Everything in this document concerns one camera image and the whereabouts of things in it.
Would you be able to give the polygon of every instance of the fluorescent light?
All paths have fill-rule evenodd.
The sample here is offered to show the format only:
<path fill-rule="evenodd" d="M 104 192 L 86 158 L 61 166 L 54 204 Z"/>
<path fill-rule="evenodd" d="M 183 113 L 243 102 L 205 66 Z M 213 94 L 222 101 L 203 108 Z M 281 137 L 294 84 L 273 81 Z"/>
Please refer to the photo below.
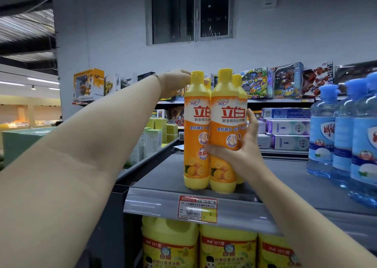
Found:
<path fill-rule="evenodd" d="M 52 80 L 41 80 L 40 78 L 27 78 L 28 80 L 34 80 L 34 81 L 40 81 L 40 82 L 47 82 L 47 83 L 53 83 L 53 84 L 59 84 L 57 81 Z"/>
<path fill-rule="evenodd" d="M 21 84 L 21 83 L 14 83 L 14 82 L 7 82 L 7 81 L 0 81 L 0 83 L 3 83 L 3 84 L 10 84 L 10 85 L 21 85 L 21 86 L 25 86 L 24 84 Z"/>

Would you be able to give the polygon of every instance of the price tag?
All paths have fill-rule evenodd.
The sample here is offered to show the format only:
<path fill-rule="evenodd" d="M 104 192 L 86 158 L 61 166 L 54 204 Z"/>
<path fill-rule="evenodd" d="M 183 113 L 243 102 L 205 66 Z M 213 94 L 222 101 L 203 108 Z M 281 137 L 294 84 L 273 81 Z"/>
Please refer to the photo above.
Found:
<path fill-rule="evenodd" d="M 179 196 L 178 218 L 217 223 L 218 199 Z"/>

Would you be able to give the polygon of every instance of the bottle label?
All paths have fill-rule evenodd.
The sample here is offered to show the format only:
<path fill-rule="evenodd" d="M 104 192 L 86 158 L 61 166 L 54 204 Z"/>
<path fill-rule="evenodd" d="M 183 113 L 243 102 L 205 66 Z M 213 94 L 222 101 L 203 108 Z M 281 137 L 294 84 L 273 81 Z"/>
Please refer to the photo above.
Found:
<path fill-rule="evenodd" d="M 201 236 L 200 268 L 256 267 L 256 239 L 221 240 Z"/>
<path fill-rule="evenodd" d="M 332 166 L 340 170 L 351 169 L 353 117 L 335 118 L 334 158 Z"/>
<path fill-rule="evenodd" d="M 214 96 L 211 98 L 211 144 L 236 151 L 238 135 L 238 98 Z M 210 158 L 210 178 L 217 182 L 232 183 L 236 174 L 224 160 L 215 156 Z"/>
<path fill-rule="evenodd" d="M 241 140 L 242 137 L 245 135 L 246 126 L 247 126 L 247 117 L 246 117 L 246 110 L 247 110 L 247 99 L 239 99 L 238 102 L 238 148 L 241 148 Z"/>
<path fill-rule="evenodd" d="M 197 249 L 178 246 L 143 237 L 144 268 L 196 268 Z"/>
<path fill-rule="evenodd" d="M 331 162 L 334 137 L 335 117 L 312 117 L 310 119 L 309 158 L 320 162 Z"/>
<path fill-rule="evenodd" d="M 270 268 L 272 265 L 274 267 L 301 267 L 301 263 L 292 249 L 264 241 L 259 242 L 258 248 L 258 267 L 260 268 Z"/>
<path fill-rule="evenodd" d="M 209 156 L 204 145 L 209 142 L 210 98 L 190 96 L 184 102 L 184 175 L 201 179 L 209 175 Z"/>
<path fill-rule="evenodd" d="M 377 118 L 355 118 L 351 177 L 377 185 Z"/>

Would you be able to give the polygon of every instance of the window pane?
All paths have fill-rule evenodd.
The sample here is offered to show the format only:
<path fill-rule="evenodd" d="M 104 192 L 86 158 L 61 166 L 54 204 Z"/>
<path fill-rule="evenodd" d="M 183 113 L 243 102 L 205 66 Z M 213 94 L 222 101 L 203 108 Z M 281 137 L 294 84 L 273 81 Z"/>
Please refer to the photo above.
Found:
<path fill-rule="evenodd" d="M 194 40 L 194 0 L 152 0 L 153 43 Z"/>
<path fill-rule="evenodd" d="M 228 35 L 229 0 L 200 0 L 200 36 Z"/>

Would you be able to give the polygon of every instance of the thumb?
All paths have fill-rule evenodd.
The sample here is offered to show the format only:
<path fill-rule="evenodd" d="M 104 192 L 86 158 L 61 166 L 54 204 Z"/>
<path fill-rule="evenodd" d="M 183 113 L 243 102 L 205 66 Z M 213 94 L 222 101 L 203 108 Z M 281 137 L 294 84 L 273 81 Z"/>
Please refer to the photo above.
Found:
<path fill-rule="evenodd" d="M 229 150 L 225 147 L 216 146 L 216 145 L 205 145 L 204 149 L 213 156 L 216 156 L 224 161 L 232 164 L 235 160 L 236 151 Z"/>

